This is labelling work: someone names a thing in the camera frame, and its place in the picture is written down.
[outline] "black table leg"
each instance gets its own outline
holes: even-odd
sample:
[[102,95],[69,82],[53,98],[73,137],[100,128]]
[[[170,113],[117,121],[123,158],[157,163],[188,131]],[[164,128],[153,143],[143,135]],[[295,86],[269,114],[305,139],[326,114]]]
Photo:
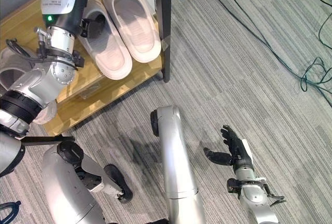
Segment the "black table leg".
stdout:
[[163,80],[170,80],[171,63],[171,0],[156,0],[157,20],[159,24],[159,36],[163,41]]

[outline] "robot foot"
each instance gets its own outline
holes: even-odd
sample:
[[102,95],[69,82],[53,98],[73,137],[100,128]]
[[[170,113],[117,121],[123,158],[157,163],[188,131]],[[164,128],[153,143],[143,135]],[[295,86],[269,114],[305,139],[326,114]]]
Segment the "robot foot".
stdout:
[[104,171],[122,189],[123,195],[120,195],[118,200],[123,204],[130,202],[133,198],[133,192],[127,185],[121,171],[113,164],[106,165]]

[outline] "floor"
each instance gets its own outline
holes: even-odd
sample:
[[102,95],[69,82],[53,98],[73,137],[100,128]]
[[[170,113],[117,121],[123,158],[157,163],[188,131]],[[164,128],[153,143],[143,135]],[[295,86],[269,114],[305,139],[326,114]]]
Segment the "floor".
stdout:
[[[231,0],[222,1],[245,19]],[[296,73],[302,75],[316,56],[332,65],[331,50],[317,38],[331,8],[319,0],[238,1]],[[331,32],[329,21],[322,37],[330,44]],[[286,196],[286,203],[273,207],[280,223],[332,223],[332,108],[322,95],[312,88],[302,92],[299,80],[217,0],[172,0],[171,58],[169,83],[155,76],[70,131],[101,166],[116,164],[134,192],[127,205],[94,195],[106,221],[167,217],[160,143],[149,114],[175,104],[207,223],[248,223],[237,197],[227,193],[232,169],[209,162],[203,153],[203,147],[227,151],[219,132],[223,124],[248,140],[257,175]],[[45,133],[34,125],[30,134]],[[15,171],[1,178],[0,202],[22,202],[13,223],[53,223],[41,179],[48,148],[28,147]]]

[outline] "screw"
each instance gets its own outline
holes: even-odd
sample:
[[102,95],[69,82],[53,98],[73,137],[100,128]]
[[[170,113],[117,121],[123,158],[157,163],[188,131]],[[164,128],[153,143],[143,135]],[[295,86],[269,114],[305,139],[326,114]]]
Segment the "screw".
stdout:
[[46,31],[44,31],[42,28],[39,27],[34,27],[33,31],[37,34],[42,34],[43,36],[45,36],[47,39],[51,39],[52,35]]

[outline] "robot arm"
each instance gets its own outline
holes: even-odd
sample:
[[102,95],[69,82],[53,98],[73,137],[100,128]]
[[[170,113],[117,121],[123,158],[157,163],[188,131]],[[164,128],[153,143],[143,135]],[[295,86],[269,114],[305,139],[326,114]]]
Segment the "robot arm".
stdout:
[[191,170],[181,117],[176,106],[151,113],[152,129],[160,137],[162,167],[170,224],[205,224],[201,195]]
[[[279,223],[271,206],[285,202],[284,197],[271,194],[264,177],[256,177],[253,166],[253,156],[245,139],[241,140],[231,127],[224,125],[221,129],[224,143],[228,145],[231,154],[213,152],[204,148],[205,155],[213,163],[232,165],[236,179],[227,181],[229,193],[237,193],[240,203],[248,212],[250,223],[270,224]],[[276,199],[270,206],[268,197]]]
[[16,138],[26,136],[30,123],[75,76],[84,59],[74,48],[81,33],[83,9],[87,0],[41,0],[47,30],[38,34],[38,58],[33,59],[15,40],[9,48],[36,66],[22,75],[0,98],[0,177],[10,173],[23,158],[25,149]]

